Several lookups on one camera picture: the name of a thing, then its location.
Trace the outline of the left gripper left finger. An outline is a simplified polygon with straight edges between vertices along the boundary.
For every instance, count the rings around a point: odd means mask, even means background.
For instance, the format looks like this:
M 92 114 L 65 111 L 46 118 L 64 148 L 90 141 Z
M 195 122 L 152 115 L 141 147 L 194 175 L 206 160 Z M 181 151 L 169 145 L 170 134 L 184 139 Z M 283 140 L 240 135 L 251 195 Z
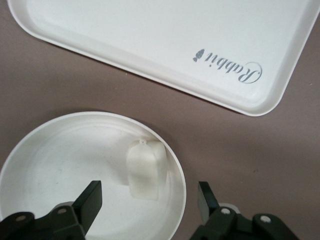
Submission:
M 103 204 L 102 182 L 93 180 L 74 202 L 54 207 L 36 218 L 16 212 L 0 221 L 2 240 L 84 240 Z

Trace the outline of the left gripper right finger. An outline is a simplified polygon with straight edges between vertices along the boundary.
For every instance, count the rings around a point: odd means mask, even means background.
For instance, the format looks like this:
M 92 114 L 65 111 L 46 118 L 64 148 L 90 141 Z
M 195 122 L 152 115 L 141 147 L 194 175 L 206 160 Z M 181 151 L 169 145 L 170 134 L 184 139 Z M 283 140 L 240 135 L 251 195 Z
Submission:
M 192 240 L 297 240 L 298 237 L 277 216 L 269 213 L 244 217 L 232 204 L 218 203 L 206 181 L 198 183 L 198 209 L 203 224 Z

